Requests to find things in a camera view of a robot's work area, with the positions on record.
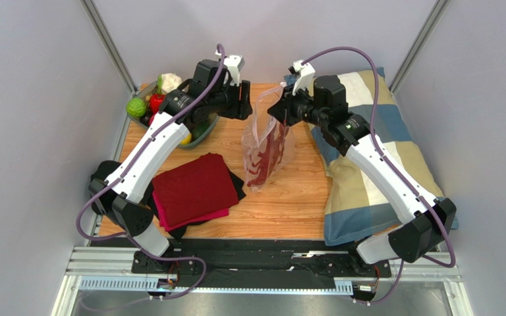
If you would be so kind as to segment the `clear zip top bag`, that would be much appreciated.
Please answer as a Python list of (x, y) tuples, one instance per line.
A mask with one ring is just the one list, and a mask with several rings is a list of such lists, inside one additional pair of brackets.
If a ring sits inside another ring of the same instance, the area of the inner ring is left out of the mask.
[(264, 188), (270, 178), (294, 157), (293, 129), (267, 113), (280, 100), (284, 85), (280, 83), (256, 98), (241, 136), (244, 181), (252, 193)]

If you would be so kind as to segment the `red toy lobster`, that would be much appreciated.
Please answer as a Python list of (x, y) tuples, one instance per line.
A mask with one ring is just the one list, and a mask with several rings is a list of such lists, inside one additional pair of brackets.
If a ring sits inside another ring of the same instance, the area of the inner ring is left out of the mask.
[(245, 168), (246, 185), (249, 188), (263, 186), (282, 163), (289, 130), (289, 127), (277, 123), (264, 140), (264, 146), (246, 154), (249, 160)]

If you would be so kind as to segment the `green custard apple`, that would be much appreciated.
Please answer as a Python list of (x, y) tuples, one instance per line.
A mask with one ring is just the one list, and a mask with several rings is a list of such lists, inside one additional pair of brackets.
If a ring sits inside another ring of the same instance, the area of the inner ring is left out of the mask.
[(148, 110), (146, 102), (138, 97), (134, 97), (126, 104), (126, 112), (134, 118), (143, 117)]

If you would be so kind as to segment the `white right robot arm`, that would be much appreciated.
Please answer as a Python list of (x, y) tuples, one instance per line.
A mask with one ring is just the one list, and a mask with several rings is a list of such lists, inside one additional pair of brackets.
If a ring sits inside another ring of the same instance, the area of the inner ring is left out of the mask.
[(328, 246), (356, 242), (367, 264), (428, 258), (449, 232), (456, 205), (435, 184), (406, 129), (381, 139), (379, 90), (357, 94), (349, 74), (280, 84), (268, 113), (281, 126), (310, 125), (333, 184), (323, 220)]

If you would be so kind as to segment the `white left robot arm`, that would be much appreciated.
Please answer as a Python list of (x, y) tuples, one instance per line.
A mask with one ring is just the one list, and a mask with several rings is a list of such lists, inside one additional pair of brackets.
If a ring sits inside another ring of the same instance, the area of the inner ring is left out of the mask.
[(240, 78), (243, 66), (241, 55), (200, 61), (191, 79), (165, 94), (155, 119), (125, 161), (111, 172), (101, 163), (90, 181), (88, 206), (121, 227), (151, 257), (161, 257), (169, 248), (146, 206), (152, 178), (192, 128), (210, 115), (248, 118), (250, 82)]

